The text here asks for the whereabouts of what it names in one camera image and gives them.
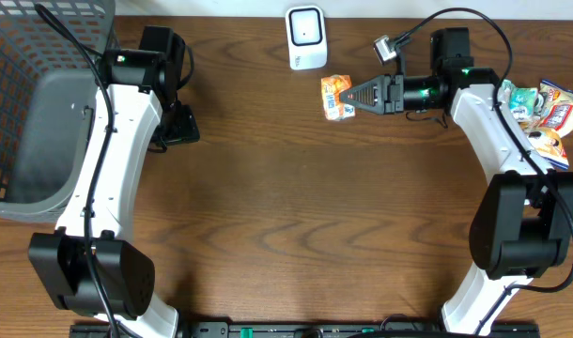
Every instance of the white wall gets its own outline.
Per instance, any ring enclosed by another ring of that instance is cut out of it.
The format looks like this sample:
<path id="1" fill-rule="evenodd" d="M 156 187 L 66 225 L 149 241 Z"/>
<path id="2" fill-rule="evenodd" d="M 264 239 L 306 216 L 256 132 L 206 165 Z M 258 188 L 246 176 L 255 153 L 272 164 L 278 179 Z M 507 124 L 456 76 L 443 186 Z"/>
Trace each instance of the white wall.
<path id="1" fill-rule="evenodd" d="M 282 17 L 288 8 L 308 4 L 332 18 L 424 18 L 443 8 L 468 7 L 493 19 L 573 20 L 573 0 L 116 0 L 116 14 Z"/>

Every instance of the wooden table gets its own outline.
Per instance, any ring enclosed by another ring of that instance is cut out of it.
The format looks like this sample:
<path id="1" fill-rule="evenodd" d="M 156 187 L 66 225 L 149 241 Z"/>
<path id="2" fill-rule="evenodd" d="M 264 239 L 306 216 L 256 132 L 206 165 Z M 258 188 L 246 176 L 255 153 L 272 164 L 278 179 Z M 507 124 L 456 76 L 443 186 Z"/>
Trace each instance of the wooden table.
<path id="1" fill-rule="evenodd" d="M 135 205 L 135 245 L 155 262 L 164 300 L 235 321 L 436 317 L 471 264 L 468 229 L 487 186 L 469 142 L 456 126 L 403 115 L 329 122 L 319 90 L 332 74 L 360 83 L 393 72 L 372 41 L 417 22 L 329 19 L 328 65 L 292 71 L 283 19 L 116 19 L 124 47 L 157 24 L 194 49 L 195 75 L 180 98 L 201 141 L 147 155 Z M 500 24 L 515 50 L 514 83 L 573 88 L 573 23 Z M 409 74 L 429 73 L 431 32 L 466 25 L 475 64 L 501 73 L 497 34 L 481 21 L 448 20 L 406 47 Z M 564 144 L 573 170 L 573 133 Z M 32 233 L 52 230 L 0 220 L 0 337 L 64 337 L 85 320 L 57 311 L 28 263 Z M 559 283 L 570 260 L 535 284 Z M 573 286 L 521 292 L 502 317 L 534 319 L 543 337 L 573 336 Z"/>

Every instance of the basket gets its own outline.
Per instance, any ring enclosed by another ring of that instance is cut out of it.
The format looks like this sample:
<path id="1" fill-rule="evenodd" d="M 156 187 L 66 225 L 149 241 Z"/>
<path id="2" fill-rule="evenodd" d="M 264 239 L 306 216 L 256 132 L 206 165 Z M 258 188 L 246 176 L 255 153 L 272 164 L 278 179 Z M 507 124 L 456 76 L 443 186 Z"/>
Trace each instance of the basket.
<path id="1" fill-rule="evenodd" d="M 117 47 L 113 0 L 37 3 L 84 45 Z M 0 0 L 0 217 L 54 223 L 82 168 L 97 87 L 34 4 Z"/>

